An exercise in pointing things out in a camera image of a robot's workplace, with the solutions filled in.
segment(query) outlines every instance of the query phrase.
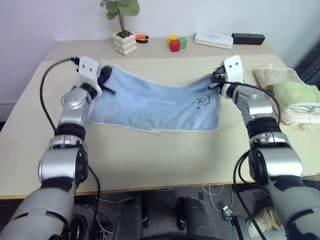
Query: orange scissors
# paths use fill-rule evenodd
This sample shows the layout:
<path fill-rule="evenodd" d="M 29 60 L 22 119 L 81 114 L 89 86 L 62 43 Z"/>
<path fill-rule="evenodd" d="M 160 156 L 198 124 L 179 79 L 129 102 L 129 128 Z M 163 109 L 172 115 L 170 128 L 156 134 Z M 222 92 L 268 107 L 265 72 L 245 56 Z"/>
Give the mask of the orange scissors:
<path fill-rule="evenodd" d="M 138 43 L 138 44 L 146 44 L 148 43 L 149 41 L 147 40 L 149 38 L 148 35 L 137 35 L 135 36 L 135 41 Z"/>

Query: green leaf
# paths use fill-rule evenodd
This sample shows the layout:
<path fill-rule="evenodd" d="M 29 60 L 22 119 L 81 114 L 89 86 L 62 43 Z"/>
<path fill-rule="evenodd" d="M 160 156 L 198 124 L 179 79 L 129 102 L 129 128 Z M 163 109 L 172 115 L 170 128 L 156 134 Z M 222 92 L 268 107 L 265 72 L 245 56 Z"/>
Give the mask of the green leaf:
<path fill-rule="evenodd" d="M 117 15 L 118 15 L 118 12 L 108 12 L 108 13 L 106 14 L 106 18 L 109 19 L 109 20 L 112 20 L 112 19 L 114 19 Z"/>
<path fill-rule="evenodd" d="M 140 12 L 140 6 L 138 0 L 132 0 L 129 4 L 123 5 L 119 1 L 117 2 L 120 12 L 126 16 L 137 16 Z"/>
<path fill-rule="evenodd" d="M 115 1 L 107 1 L 106 4 L 105 4 L 105 7 L 110 13 L 119 12 L 118 5 L 117 5 L 117 3 Z"/>
<path fill-rule="evenodd" d="M 105 6 L 106 2 L 107 2 L 107 0 L 102 0 L 100 2 L 100 7 L 103 8 Z"/>
<path fill-rule="evenodd" d="M 122 5 L 128 5 L 132 2 L 134 2 L 134 0 L 118 0 Z"/>

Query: green towel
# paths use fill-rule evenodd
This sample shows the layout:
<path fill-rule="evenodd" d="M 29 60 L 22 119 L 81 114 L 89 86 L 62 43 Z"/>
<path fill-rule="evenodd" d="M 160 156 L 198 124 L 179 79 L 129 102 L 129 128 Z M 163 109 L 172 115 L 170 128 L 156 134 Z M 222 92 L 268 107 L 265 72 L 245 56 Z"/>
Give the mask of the green towel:
<path fill-rule="evenodd" d="M 273 85 L 273 92 L 283 112 L 320 114 L 320 92 L 314 85 L 282 81 Z"/>

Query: white plant pot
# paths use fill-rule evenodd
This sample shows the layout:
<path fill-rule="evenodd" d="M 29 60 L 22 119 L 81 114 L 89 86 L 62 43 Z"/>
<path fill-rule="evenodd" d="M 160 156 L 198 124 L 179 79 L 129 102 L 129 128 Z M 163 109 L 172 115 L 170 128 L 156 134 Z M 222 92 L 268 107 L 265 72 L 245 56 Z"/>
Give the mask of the white plant pot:
<path fill-rule="evenodd" d="M 123 54 L 124 56 L 128 56 L 129 54 L 137 50 L 135 34 L 131 34 L 130 36 L 122 38 L 120 36 L 117 36 L 117 33 L 114 33 L 112 34 L 112 38 L 115 50 Z"/>

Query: green block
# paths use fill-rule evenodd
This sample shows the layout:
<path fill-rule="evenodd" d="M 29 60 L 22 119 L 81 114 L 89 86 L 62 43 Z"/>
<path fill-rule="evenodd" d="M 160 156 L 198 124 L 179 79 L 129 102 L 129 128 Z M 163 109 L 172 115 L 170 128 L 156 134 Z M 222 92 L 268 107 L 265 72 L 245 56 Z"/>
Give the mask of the green block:
<path fill-rule="evenodd" d="M 187 39 L 183 37 L 179 37 L 178 40 L 180 41 L 180 50 L 181 49 L 186 49 L 187 48 Z"/>

